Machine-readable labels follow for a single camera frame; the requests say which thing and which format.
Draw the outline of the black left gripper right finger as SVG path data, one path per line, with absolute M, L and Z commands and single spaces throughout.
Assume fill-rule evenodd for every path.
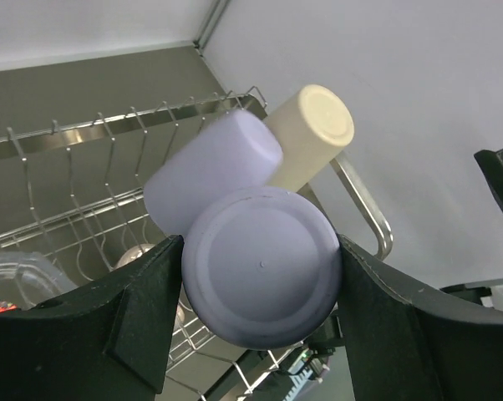
M 357 400 L 503 400 L 503 312 L 339 238 L 338 314 Z

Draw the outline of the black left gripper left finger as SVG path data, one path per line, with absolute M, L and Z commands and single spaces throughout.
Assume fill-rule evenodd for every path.
M 181 290 L 181 236 L 29 310 L 0 312 L 0 400 L 152 400 Z

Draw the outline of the clear plastic cup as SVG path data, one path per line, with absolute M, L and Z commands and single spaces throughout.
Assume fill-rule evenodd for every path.
M 0 310 L 28 310 L 76 288 L 38 252 L 0 251 Z

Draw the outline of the lavender cup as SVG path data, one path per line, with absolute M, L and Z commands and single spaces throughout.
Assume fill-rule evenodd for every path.
M 185 237 L 182 279 L 198 318 L 241 348 L 284 348 L 328 317 L 340 243 L 325 215 L 277 187 L 239 190 L 205 209 Z
M 265 185 L 282 158 L 282 147 L 259 118 L 232 111 L 207 125 L 148 179 L 145 208 L 163 233 L 184 236 L 213 202 Z

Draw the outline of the beige tumbler cup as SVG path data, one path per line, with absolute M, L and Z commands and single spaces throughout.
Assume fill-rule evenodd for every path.
M 301 88 L 265 119 L 282 147 L 283 159 L 270 186 L 297 192 L 346 148 L 354 122 L 345 103 L 318 84 Z

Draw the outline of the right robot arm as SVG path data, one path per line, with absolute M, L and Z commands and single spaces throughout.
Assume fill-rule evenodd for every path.
M 503 213 L 503 149 L 480 150 L 474 157 Z M 503 311 L 503 278 L 442 287 L 441 291 L 483 307 Z

